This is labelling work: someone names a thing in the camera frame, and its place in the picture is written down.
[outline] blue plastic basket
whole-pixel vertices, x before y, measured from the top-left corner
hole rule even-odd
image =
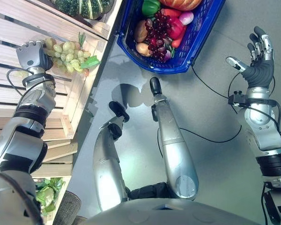
[[[117,44],[140,67],[160,74],[184,73],[195,63],[225,0],[202,0],[193,10],[194,20],[188,25],[180,47],[175,56],[166,63],[153,58],[141,56],[135,49],[134,29],[143,19],[141,6],[143,0],[128,0],[122,20]]]

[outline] gray floor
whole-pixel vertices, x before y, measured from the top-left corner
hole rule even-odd
[[[281,104],[281,0],[226,0],[194,67],[205,82],[226,95],[236,72],[224,59],[233,55],[249,63],[246,45],[255,25],[266,30],[272,38],[276,78],[272,97]],[[82,201],[79,215],[89,218],[99,213],[92,174],[92,153],[99,127],[113,117],[108,109],[111,100],[127,106],[131,117],[124,126],[123,136],[116,142],[126,185],[135,189],[165,181],[163,161],[156,141],[158,124],[153,122],[150,109],[153,98],[149,80],[153,76],[156,75],[140,69],[114,45],[100,83],[92,93],[94,101],[86,110],[94,117],[84,121],[86,124],[92,122],[92,125],[68,187]],[[239,124],[226,99],[206,88],[191,70],[184,74],[157,76],[181,127],[213,140],[225,140],[238,131]],[[239,76],[231,90],[245,91],[246,87],[246,82]],[[261,173],[244,133],[223,144],[210,143],[189,133],[183,134],[200,180],[196,201],[264,224],[260,206]]]

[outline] green bell pepper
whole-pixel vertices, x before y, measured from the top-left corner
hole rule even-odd
[[[142,4],[142,14],[144,16],[152,16],[160,9],[159,0],[144,0]]]

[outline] black wire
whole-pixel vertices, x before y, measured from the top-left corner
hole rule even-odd
[[[265,184],[263,184],[263,189],[262,189],[262,193],[261,193],[261,207],[262,207],[262,211],[263,211],[263,215],[264,215],[264,220],[265,220],[265,225],[267,225],[267,216],[266,216],[266,210],[264,209],[264,204],[263,204],[263,198],[264,198],[264,191],[266,189]]]
[[[236,136],[240,133],[240,131],[241,131],[241,129],[242,129],[242,126],[240,126],[238,133],[237,133],[236,135],[234,135],[232,138],[230,138],[230,139],[228,139],[228,140],[226,140],[226,141],[220,141],[220,142],[218,142],[218,141],[213,141],[213,140],[210,140],[210,139],[208,139],[208,138],[202,137],[201,135],[196,134],[195,132],[192,132],[192,131],[190,131],[190,130],[188,130],[188,129],[184,129],[184,128],[181,128],[181,127],[180,127],[180,129],[181,129],[181,130],[188,131],[188,132],[192,133],[193,135],[196,135],[196,136],[198,136],[198,137],[200,137],[200,138],[203,138],[203,139],[205,139],[205,140],[207,140],[207,141],[209,141],[209,142],[213,142],[213,143],[225,143],[225,142],[229,142],[229,141],[233,140],[234,138],[236,138]]]
[[[8,183],[12,189],[19,195],[23,204],[25,205],[25,209],[33,221],[35,225],[43,225],[43,219],[40,215],[40,211],[38,210],[37,206],[33,203],[33,201],[27,196],[25,191],[21,188],[21,186],[10,176],[5,173],[0,173],[0,179],[4,180]]]
[[[228,97],[230,96],[230,88],[231,88],[231,85],[232,85],[233,81],[235,80],[235,78],[236,78],[238,75],[240,75],[240,73],[236,74],[236,75],[233,77],[233,79],[231,80],[230,84],[229,84],[229,88],[228,88]]]
[[[219,92],[216,92],[216,91],[213,90],[211,87],[209,87],[204,81],[202,81],[202,79],[199,78],[199,76],[197,75],[197,73],[196,73],[196,71],[194,70],[193,66],[192,66],[192,70],[193,70],[193,73],[197,76],[197,78],[198,78],[203,84],[205,84],[206,87],[208,87],[210,90],[212,90],[214,93],[218,94],[219,96],[222,96],[223,98],[228,99],[226,96],[221,95]]]
[[[228,97],[230,96],[230,88],[231,88],[231,85],[232,85],[233,81],[235,80],[235,78],[236,78],[238,75],[240,75],[240,73],[237,73],[237,74],[233,77],[233,79],[231,80],[231,82],[230,82],[230,84],[229,84],[229,88],[228,88]],[[234,111],[236,114],[238,114],[237,111],[235,110],[235,108],[233,107],[233,105],[231,105],[231,108],[233,109],[233,111]]]
[[[241,131],[241,129],[242,129],[242,126],[240,126],[240,129],[239,129],[238,133],[237,133],[236,135],[234,135],[232,138],[230,138],[230,139],[228,139],[228,140],[226,140],[226,141],[220,141],[220,142],[218,142],[218,141],[213,141],[213,140],[210,140],[210,139],[208,139],[208,138],[202,137],[201,135],[196,134],[195,132],[192,132],[192,131],[190,131],[190,130],[188,130],[188,129],[184,129],[184,128],[181,128],[181,127],[180,127],[180,129],[181,129],[181,130],[185,130],[185,131],[187,131],[187,132],[190,132],[190,133],[192,133],[193,135],[196,135],[196,136],[198,136],[198,137],[200,137],[200,138],[203,138],[203,139],[205,139],[205,140],[207,140],[207,141],[209,141],[209,142],[213,142],[213,143],[225,143],[225,142],[229,142],[229,141],[233,140],[234,138],[236,138],[237,135],[240,133],[240,131]],[[157,143],[158,143],[159,152],[160,152],[160,154],[161,154],[161,157],[163,158],[163,154],[162,154],[162,152],[161,152],[160,145],[159,145],[159,128],[158,128],[158,130],[157,130]]]
[[[19,68],[17,68],[17,69],[11,69],[11,70],[9,70],[9,71],[6,73],[6,78],[7,78],[8,82],[10,83],[10,85],[13,87],[13,89],[14,89],[16,92],[18,92],[19,95],[22,96],[22,93],[14,86],[14,84],[11,82],[11,80],[10,80],[10,78],[9,78],[10,73],[11,73],[11,72],[14,72],[14,71],[26,71],[26,72],[31,73],[31,74],[33,74],[33,73],[30,72],[29,70],[26,70],[26,69],[19,69]]]
[[[280,104],[277,101],[275,101],[275,102],[276,102],[276,105],[278,107],[278,121],[277,121],[277,123],[278,123],[278,125],[280,127],[280,122],[281,122],[281,106],[280,106]]]
[[[19,103],[18,103],[17,107],[15,108],[15,112],[18,110],[19,105],[20,105],[20,103],[22,102],[23,98],[28,94],[28,92],[31,91],[31,89],[33,89],[34,87],[38,86],[39,84],[44,83],[44,82],[47,82],[47,81],[48,81],[48,80],[43,80],[43,81],[41,81],[41,82],[39,82],[39,83],[33,85],[31,88],[29,88],[29,89],[21,96],[21,98],[20,98],[20,100],[19,100]]]
[[[157,130],[157,143],[158,143],[159,152],[160,152],[160,154],[161,154],[161,157],[163,158],[163,154],[162,154],[162,152],[161,152],[160,145],[159,145],[159,128],[158,128],[158,130]]]
[[[274,121],[274,123],[275,123],[275,125],[276,125],[276,127],[277,127],[277,131],[280,133],[280,126],[279,126],[278,122],[277,122],[273,117],[271,117],[269,114],[266,114],[266,113],[263,112],[263,111],[260,111],[260,110],[258,110],[258,109],[254,109],[254,108],[249,107],[249,106],[243,106],[243,108],[255,110],[255,111],[257,111],[257,112],[259,112],[259,113],[261,113],[261,114],[267,116],[268,118],[270,118],[272,121]]]
[[[274,92],[275,90],[275,86],[276,86],[276,80],[275,80],[275,77],[273,76],[273,81],[274,81],[274,85],[273,85],[273,89],[271,91],[271,94],[269,95],[269,97],[272,95],[272,93]]]

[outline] orange pumpkin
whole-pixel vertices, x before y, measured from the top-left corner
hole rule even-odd
[[[189,11],[196,8],[202,0],[159,0],[165,6],[178,9],[180,11]]]

